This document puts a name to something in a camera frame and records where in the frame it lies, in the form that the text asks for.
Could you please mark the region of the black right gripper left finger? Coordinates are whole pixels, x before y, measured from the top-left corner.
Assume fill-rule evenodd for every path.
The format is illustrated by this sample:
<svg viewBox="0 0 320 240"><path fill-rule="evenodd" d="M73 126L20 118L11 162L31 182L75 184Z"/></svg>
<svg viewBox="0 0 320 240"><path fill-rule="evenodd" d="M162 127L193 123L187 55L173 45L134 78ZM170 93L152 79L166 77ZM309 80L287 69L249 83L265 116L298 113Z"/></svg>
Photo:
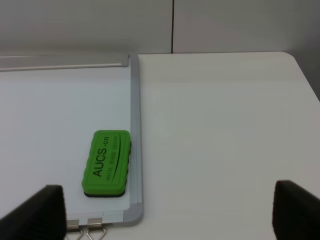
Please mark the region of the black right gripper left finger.
<svg viewBox="0 0 320 240"><path fill-rule="evenodd" d="M67 233L64 191L46 185L0 219L2 240L63 240Z"/></svg>

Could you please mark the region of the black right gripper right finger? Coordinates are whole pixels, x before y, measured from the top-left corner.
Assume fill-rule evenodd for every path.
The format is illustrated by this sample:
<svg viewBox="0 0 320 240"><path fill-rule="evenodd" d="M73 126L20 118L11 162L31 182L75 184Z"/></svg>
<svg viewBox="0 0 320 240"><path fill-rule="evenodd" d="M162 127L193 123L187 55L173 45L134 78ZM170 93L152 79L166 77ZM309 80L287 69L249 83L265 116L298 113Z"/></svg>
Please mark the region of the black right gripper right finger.
<svg viewBox="0 0 320 240"><path fill-rule="evenodd" d="M318 240L320 199L291 180L275 184L272 227L277 240Z"/></svg>

